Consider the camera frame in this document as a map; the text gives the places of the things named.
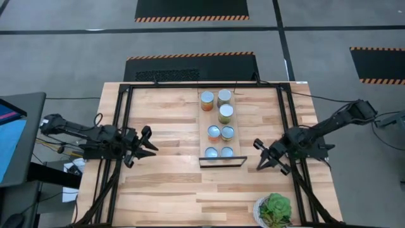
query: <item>can lid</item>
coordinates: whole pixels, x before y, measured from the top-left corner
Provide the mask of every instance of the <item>can lid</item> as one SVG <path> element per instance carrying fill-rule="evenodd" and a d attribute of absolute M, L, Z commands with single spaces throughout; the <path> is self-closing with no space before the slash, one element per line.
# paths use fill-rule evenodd
<path fill-rule="evenodd" d="M 221 89 L 218 93 L 218 98 L 220 98 L 222 101 L 229 101 L 231 96 L 232 94 L 228 89 Z"/>
<path fill-rule="evenodd" d="M 205 91 L 201 94 L 201 101 L 204 103 L 210 103 L 214 101 L 214 94 L 209 91 Z"/>
<path fill-rule="evenodd" d="M 230 126 L 224 126 L 222 128 L 222 136 L 227 138 L 227 139 L 231 139 L 234 137 L 234 128 L 230 127 Z"/>
<path fill-rule="evenodd" d="M 234 155 L 234 151 L 230 147 L 224 147 L 221 150 L 221 157 L 231 157 Z"/>
<path fill-rule="evenodd" d="M 218 152 L 215 148 L 209 147 L 205 150 L 205 157 L 216 158 L 217 156 L 218 156 Z"/>
<path fill-rule="evenodd" d="M 223 105 L 221 105 L 220 113 L 224 117 L 230 117 L 230 116 L 232 116 L 232 114 L 234 114 L 234 108 L 232 106 L 230 106 L 229 104 L 223 104 Z"/>
<path fill-rule="evenodd" d="M 220 131 L 219 127 L 217 127 L 215 125 L 212 125 L 212 126 L 208 127 L 208 135 L 209 136 L 218 137 L 218 136 L 220 136 L 220 134 L 221 134 L 221 131 Z"/>

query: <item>succulent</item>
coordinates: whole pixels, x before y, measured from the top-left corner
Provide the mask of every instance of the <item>succulent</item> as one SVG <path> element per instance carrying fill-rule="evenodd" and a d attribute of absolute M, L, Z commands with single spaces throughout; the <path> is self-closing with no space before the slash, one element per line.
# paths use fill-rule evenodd
<path fill-rule="evenodd" d="M 290 225 L 290 200 L 281 194 L 271 193 L 260 206 L 260 217 L 270 228 L 283 228 Z"/>

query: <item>black metal frame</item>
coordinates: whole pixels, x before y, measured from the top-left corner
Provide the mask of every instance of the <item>black metal frame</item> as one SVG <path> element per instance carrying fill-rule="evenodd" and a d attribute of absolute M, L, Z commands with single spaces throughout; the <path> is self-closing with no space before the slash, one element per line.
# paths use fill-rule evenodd
<path fill-rule="evenodd" d="M 243 160 L 240 164 L 232 165 L 201 165 L 201 161 L 217 161 L 217 160 Z M 241 167 L 247 160 L 247 156 L 236 156 L 236 157 L 216 157 L 216 158 L 199 158 L 198 162 L 200 168 L 223 168 L 223 167 Z"/>
<path fill-rule="evenodd" d="M 114 113 L 114 119 L 113 119 L 113 125 L 117 126 L 118 125 L 118 118 L 120 116 L 120 109 L 122 105 L 122 98 L 125 92 L 127 92 L 127 100 L 126 100 L 126 107 L 123 115 L 123 123 L 122 127 L 127 127 L 128 125 L 128 119 L 129 119 L 129 114 L 130 114 L 130 105 L 132 101 L 132 96 L 133 96 L 133 90 L 134 89 L 150 89 L 150 88 L 275 88 L 277 91 L 277 96 L 278 96 L 278 104 L 280 106 L 280 114 L 282 118 L 282 123 L 284 127 L 284 131 L 286 131 L 289 128 L 288 121 L 287 121 L 287 114 L 285 111 L 285 105 L 284 105 L 284 99 L 283 99 L 283 93 L 282 91 L 285 91 L 287 94 L 287 100 L 289 103 L 289 108 L 292 116 L 292 123 L 293 125 L 298 125 L 297 122 L 297 115 L 294 107 L 294 101 L 292 99 L 292 93 L 291 93 L 291 88 L 289 83 L 262 83 L 260 80 L 257 82 L 251 82 L 251 83 L 245 83 L 245 82 L 232 82 L 232 83 L 204 83 L 204 82 L 197 82 L 197 83 L 178 83 L 178 82 L 164 82 L 164 83 L 150 83 L 150 84 L 121 84 L 119 91 L 118 91 L 118 97 L 116 101 L 116 107 L 115 107 L 115 113 Z M 232 159 L 244 159 L 245 157 L 234 157 Z M 203 160 L 215 160 L 217 158 L 203 158 Z M 306 185 L 311 189 L 311 181 L 309 179 L 309 172 L 308 172 L 308 166 L 306 164 L 306 160 L 302 159 L 301 161 L 301 166 L 302 166 L 302 173 L 304 176 L 304 181 Z M 290 164 L 291 166 L 297 167 L 297 163 L 295 160 L 290 158 Z M 121 160 L 117 161 L 116 165 L 121 165 Z M 101 183 L 101 190 L 105 188 L 107 178 L 108 178 L 108 173 L 109 173 L 109 168 L 111 166 L 111 160 L 106 160 L 106 164 L 104 166 L 104 173 L 103 173 L 103 179 Z M 108 216 L 107 216 L 107 224 L 112 224 L 113 221 L 113 215 L 114 215 L 114 209 L 115 209 L 115 201 L 116 201 L 116 192 L 118 189 L 118 178 L 116 183 L 114 183 L 113 188 L 111 190 L 111 198 L 109 201 L 109 208 L 108 208 Z M 306 221 L 306 216 L 305 216 L 305 209 L 304 209 L 304 203 L 302 200 L 302 194 L 301 194 L 301 188 L 299 187 L 297 180 L 294 179 L 294 191 L 296 194 L 297 198 L 297 205 L 298 205 L 298 212 L 300 216 L 300 220 L 302 224 L 307 223 Z M 313 218 L 313 222 L 318 221 L 318 214 L 313 207 L 313 205 L 310 203 L 310 208 L 311 208 L 311 214 Z M 100 224 L 100 218 L 101 218 L 101 211 L 103 210 L 103 205 L 101 205 L 96 213 L 96 220 L 95 224 Z"/>

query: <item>table leg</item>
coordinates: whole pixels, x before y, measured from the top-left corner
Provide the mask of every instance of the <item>table leg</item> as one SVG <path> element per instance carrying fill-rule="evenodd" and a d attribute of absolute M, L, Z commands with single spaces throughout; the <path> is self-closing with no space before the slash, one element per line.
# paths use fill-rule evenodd
<path fill-rule="evenodd" d="M 82 177 L 31 162 L 30 168 L 28 169 L 27 180 L 42 181 L 78 189 Z"/>

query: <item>gray floor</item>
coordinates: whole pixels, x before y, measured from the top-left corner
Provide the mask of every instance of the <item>gray floor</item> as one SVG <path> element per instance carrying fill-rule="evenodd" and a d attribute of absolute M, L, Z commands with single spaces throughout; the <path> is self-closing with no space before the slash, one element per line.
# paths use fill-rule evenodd
<path fill-rule="evenodd" d="M 285 26 L 404 25 L 402 0 L 282 0 Z M 0 30 L 127 29 L 161 27 L 275 26 L 270 0 L 248 0 L 246 22 L 134 23 L 133 0 L 11 0 Z M 349 47 L 405 47 L 405 31 L 286 32 L 296 80 L 314 95 L 367 99 L 380 112 L 405 109 L 401 85 L 359 83 Z M 254 51 L 264 80 L 287 80 L 278 32 L 195 32 L 167 34 L 0 36 L 0 95 L 45 91 L 49 97 L 100 96 L 104 82 L 123 80 L 129 56 Z M 341 106 L 314 99 L 318 118 Z M 91 125 L 98 101 L 47 101 L 44 115 L 60 113 Z M 405 148 L 396 126 L 377 130 Z M 403 227 L 405 151 L 379 142 L 371 126 L 349 126 L 326 137 L 337 145 L 330 163 L 344 220 L 349 224 Z M 61 159 L 37 146 L 41 160 Z M 66 225 L 72 210 L 45 214 L 41 227 Z"/>

